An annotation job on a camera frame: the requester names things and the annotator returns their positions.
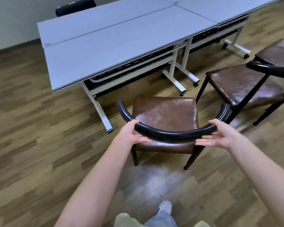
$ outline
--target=person's right arm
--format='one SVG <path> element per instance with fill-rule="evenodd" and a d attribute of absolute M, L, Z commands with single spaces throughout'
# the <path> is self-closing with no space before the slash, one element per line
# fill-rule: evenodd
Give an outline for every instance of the person's right arm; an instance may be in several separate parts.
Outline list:
<path fill-rule="evenodd" d="M 228 124 L 217 119 L 209 122 L 217 126 L 218 132 L 196 140 L 196 145 L 226 149 L 284 226 L 284 170 Z"/>

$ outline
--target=hand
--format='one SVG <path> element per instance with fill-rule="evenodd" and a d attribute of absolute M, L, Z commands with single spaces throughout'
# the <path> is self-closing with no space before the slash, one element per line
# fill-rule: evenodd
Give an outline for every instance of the hand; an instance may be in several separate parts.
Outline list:
<path fill-rule="evenodd" d="M 236 145 L 239 139 L 245 138 L 230 125 L 218 120 L 209 120 L 209 123 L 217 126 L 218 131 L 212 135 L 203 135 L 202 139 L 196 140 L 199 146 L 214 146 L 229 150 L 231 146 Z"/>
<path fill-rule="evenodd" d="M 152 141 L 148 137 L 144 137 L 143 135 L 138 135 L 134 133 L 135 125 L 139 123 L 139 120 L 133 119 L 132 121 L 125 124 L 119 134 L 116 136 L 121 141 L 129 141 L 131 145 L 147 142 L 151 143 Z"/>

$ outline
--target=curved black backrest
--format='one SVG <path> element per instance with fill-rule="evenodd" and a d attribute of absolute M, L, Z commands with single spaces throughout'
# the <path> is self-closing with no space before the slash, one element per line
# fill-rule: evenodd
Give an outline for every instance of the curved black backrest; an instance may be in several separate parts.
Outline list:
<path fill-rule="evenodd" d="M 126 121 L 132 121 L 135 119 L 123 105 L 123 101 L 118 99 L 116 102 L 117 108 L 122 116 L 122 118 Z M 224 104 L 216 116 L 217 119 L 221 121 L 225 121 L 228 115 L 231 113 L 231 108 L 229 104 Z M 156 140 L 163 143 L 188 143 L 193 142 L 196 139 L 200 139 L 202 135 L 210 135 L 212 132 L 216 130 L 216 126 L 212 124 L 208 124 L 204 127 L 201 127 L 196 130 L 191 131 L 164 131 L 160 129 L 156 129 L 150 126 L 147 126 L 143 123 L 138 123 L 135 125 L 135 131 L 146 136 L 152 140 Z"/>
<path fill-rule="evenodd" d="M 246 64 L 246 67 L 258 72 L 265 73 L 267 75 L 284 78 L 284 67 L 281 66 L 274 66 L 269 64 L 262 64 L 256 61 L 249 61 Z"/>
<path fill-rule="evenodd" d="M 56 9 L 57 17 L 96 7 L 94 0 L 80 0 Z"/>

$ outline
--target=person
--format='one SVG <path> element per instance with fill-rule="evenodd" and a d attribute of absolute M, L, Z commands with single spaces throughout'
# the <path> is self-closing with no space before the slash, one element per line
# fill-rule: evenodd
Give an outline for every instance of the person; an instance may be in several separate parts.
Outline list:
<path fill-rule="evenodd" d="M 74 192 L 55 227 L 102 225 L 132 145 L 151 142 L 147 137 L 134 134 L 134 126 L 138 122 L 132 120 L 122 127 L 109 148 Z M 267 208 L 284 226 L 284 170 L 231 126 L 217 119 L 210 120 L 209 123 L 217 126 L 218 131 L 196 140 L 196 145 L 226 149 L 253 184 Z M 116 217 L 115 227 L 176 227 L 170 215 L 171 210 L 171 203 L 163 201 L 158 207 L 157 214 L 144 225 L 128 214 L 120 214 Z M 205 223 L 200 222 L 198 226 L 205 226 Z"/>

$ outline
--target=person's left hand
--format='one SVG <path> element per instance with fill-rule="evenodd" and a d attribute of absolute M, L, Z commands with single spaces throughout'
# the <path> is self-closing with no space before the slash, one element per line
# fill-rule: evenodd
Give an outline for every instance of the person's left hand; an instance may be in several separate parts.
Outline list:
<path fill-rule="evenodd" d="M 125 124 L 116 138 L 121 141 L 129 141 L 130 145 L 134 145 L 137 143 L 147 142 L 151 143 L 152 141 L 148 137 L 144 137 L 143 135 L 138 135 L 134 133 L 135 125 L 139 123 L 139 120 L 133 119 L 132 121 Z"/>

